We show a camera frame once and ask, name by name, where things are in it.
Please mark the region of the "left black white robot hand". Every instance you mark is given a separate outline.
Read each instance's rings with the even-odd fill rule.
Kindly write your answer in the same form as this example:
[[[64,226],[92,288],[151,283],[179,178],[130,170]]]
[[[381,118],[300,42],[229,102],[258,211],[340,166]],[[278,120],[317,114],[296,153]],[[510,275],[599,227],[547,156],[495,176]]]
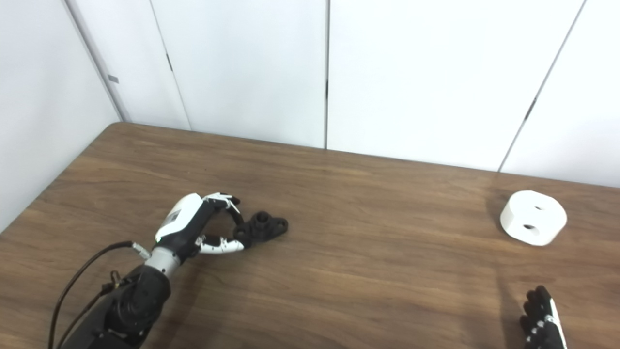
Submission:
[[[215,192],[202,197],[197,193],[180,199],[155,235],[155,247],[170,251],[180,263],[197,254],[227,254],[251,248],[249,241],[219,236],[206,236],[204,229],[211,216],[220,211],[230,214],[237,224],[243,223],[236,207],[241,201],[226,193]]]

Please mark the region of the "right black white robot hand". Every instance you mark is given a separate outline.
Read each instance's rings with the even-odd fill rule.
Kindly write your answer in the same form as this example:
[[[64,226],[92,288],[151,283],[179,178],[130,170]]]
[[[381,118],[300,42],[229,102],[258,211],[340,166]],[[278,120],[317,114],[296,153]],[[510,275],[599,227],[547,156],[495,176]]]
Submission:
[[[526,336],[526,349],[566,349],[567,342],[558,309],[551,294],[543,285],[527,292],[520,317]]]

